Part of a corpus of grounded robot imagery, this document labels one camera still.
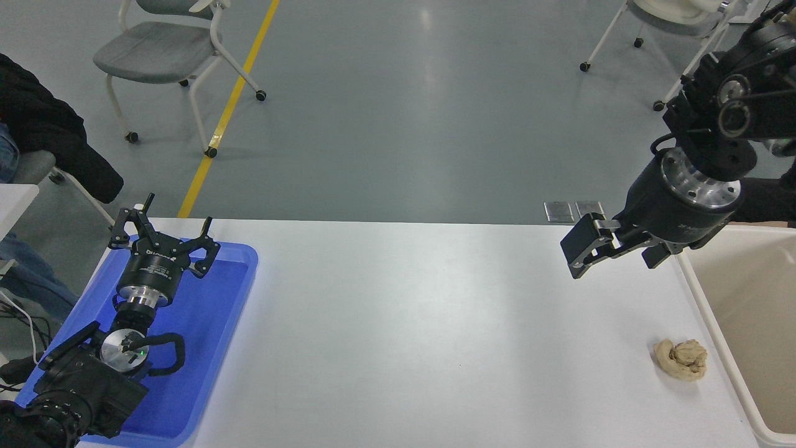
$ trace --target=white plastic container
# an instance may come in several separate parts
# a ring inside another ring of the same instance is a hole
[[[678,259],[760,446],[796,447],[796,230],[728,226]]]

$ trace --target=seat cushion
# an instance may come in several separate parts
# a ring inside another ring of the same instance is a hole
[[[213,51],[207,28],[144,22],[99,49],[94,64],[113,77],[166,84],[194,74]]]
[[[23,152],[12,183],[39,183],[55,167],[55,155],[48,151]]]
[[[658,28],[666,33],[680,34],[681,36],[707,36],[710,34],[713,28],[716,27],[716,24],[721,19],[720,13],[706,14],[703,11],[694,8],[694,10],[698,12],[692,19],[698,19],[698,22],[693,24],[671,22],[650,13],[650,11],[658,11],[651,9],[646,0],[635,0],[628,5],[627,9],[647,25]],[[684,18],[679,18],[679,20],[681,20],[681,22],[686,22]]]
[[[683,25],[696,25],[708,16],[689,0],[633,0],[633,3],[653,16]]]

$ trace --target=jeans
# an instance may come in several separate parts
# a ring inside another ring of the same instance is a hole
[[[0,123],[0,183],[9,183],[14,178],[19,164],[19,149],[11,134],[8,126]]]
[[[56,320],[63,321],[72,311],[77,296],[61,283],[33,248],[9,232],[0,242],[0,260],[17,261],[7,277],[0,278],[0,286],[12,293],[41,305]]]

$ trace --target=white cable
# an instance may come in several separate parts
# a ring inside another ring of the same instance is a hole
[[[30,315],[27,312],[25,312],[24,309],[22,309],[19,305],[15,304],[14,301],[11,300],[11,297],[8,297],[6,295],[6,292],[3,291],[2,289],[0,289],[0,296],[6,299],[8,303],[11,304],[11,306],[19,310],[19,312],[21,312],[22,314],[25,315],[25,317],[28,318],[28,323],[29,323],[28,329],[30,330],[30,340],[31,342],[33,342],[33,363],[39,364],[39,361],[41,361],[41,359],[39,360],[36,359],[36,336],[33,335],[33,319],[30,318]]]

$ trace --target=gray floor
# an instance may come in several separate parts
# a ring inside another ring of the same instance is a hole
[[[234,2],[224,19],[241,63],[269,3]],[[268,100],[244,91],[191,215],[544,224],[547,200],[599,200],[613,214],[667,131],[652,102],[698,46],[649,31],[634,49],[628,14],[581,73],[619,4],[283,0],[252,70]],[[153,191],[150,214],[175,216],[202,142],[185,89],[125,81],[117,93],[141,142],[121,139],[91,61],[118,33],[117,8],[0,2],[0,52],[85,118],[125,178],[111,214]],[[129,22],[145,16],[133,6]],[[222,65],[198,95],[211,130],[235,79]],[[761,152],[752,174],[779,177],[790,162]],[[45,183],[16,231],[79,292],[107,234],[74,191]]]

